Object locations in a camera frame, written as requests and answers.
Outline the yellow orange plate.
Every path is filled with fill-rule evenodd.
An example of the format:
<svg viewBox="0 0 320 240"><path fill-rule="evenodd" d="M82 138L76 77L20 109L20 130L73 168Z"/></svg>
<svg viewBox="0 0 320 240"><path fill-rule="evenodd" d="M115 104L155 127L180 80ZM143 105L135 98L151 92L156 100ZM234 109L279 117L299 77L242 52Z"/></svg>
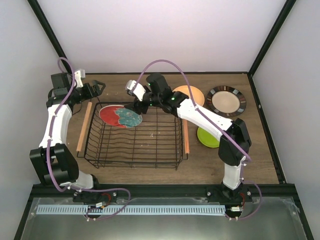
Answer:
<svg viewBox="0 0 320 240"><path fill-rule="evenodd" d="M202 91L194 86L191 86L190 87L191 89L191 93L192 93L192 96L194 98L194 101L200 105L200 106L203 106L204 103L205 103L205 96L204 94L202 93ZM181 86L178 86L176 87L174 90L174 92L182 92L186 95L189 96L189 98L191 98L191 94L189 92L189 88L187 85L181 85Z"/></svg>

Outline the lime green plate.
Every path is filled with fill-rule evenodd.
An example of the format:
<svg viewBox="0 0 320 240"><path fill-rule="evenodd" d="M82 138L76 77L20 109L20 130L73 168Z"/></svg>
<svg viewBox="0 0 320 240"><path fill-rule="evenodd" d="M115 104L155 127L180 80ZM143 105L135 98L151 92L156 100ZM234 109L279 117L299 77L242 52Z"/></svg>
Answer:
<svg viewBox="0 0 320 240"><path fill-rule="evenodd" d="M205 131L201 127L196 132L198 141L208 148L218 148L220 142L209 132Z"/></svg>

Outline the black rimmed cream plate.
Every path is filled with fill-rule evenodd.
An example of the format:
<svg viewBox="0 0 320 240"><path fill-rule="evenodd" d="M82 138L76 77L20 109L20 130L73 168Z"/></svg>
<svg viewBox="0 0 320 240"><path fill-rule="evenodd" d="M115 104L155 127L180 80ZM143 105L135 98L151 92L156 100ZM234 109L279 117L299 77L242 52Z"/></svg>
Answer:
<svg viewBox="0 0 320 240"><path fill-rule="evenodd" d="M245 96L238 89L227 85L212 88L207 93L205 102L211 111L225 118L237 117L247 107Z"/></svg>

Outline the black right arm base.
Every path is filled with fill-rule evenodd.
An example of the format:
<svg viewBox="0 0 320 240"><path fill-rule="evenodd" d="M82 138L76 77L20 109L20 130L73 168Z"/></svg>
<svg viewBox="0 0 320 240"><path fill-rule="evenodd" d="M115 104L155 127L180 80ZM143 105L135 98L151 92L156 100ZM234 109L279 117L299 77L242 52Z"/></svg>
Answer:
<svg viewBox="0 0 320 240"><path fill-rule="evenodd" d="M242 183L235 190L221 183L210 185L205 191L207 201L224 205L225 214L232 219L239 219L244 213L245 204L252 202L252 197L248 195L249 189Z"/></svg>

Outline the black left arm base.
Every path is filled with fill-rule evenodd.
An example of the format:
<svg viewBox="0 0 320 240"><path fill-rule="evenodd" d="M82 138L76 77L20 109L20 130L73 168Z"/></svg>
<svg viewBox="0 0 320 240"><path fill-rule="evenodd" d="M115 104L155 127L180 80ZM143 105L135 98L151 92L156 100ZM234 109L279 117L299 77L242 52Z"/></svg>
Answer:
<svg viewBox="0 0 320 240"><path fill-rule="evenodd" d="M75 191L72 196L74 203L96 204L100 202L113 203L117 199L117 190L112 191Z"/></svg>

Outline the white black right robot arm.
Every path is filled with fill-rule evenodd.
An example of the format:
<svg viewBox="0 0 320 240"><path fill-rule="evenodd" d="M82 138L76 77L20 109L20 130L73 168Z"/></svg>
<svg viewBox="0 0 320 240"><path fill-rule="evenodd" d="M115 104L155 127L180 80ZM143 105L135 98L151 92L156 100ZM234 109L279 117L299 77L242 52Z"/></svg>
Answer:
<svg viewBox="0 0 320 240"><path fill-rule="evenodd" d="M223 198L229 202L236 200L244 181L243 166L251 161L249 149L252 142L245 122L240 118L222 117L197 104L189 95L173 91L160 73L149 75L146 81L147 85L135 80L127 82L126 92L134 97L134 101L125 108L141 115L146 114L149 107L157 107L211 134L219 142L218 156L224 162Z"/></svg>

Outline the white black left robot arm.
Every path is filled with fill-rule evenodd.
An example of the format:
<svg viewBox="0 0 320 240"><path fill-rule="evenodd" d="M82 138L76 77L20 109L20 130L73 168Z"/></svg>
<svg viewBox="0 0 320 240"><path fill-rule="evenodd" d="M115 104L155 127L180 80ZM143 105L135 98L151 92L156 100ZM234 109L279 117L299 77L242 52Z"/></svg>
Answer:
<svg viewBox="0 0 320 240"><path fill-rule="evenodd" d="M67 132L74 106L100 96L106 85L93 80L83 83L83 69L70 74L62 72L51 75L53 88L49 91L46 107L48 120L39 147L29 153L31 163L43 186L84 191L89 201L97 202L102 196L99 181L93 174L80 171L78 163L67 147Z"/></svg>

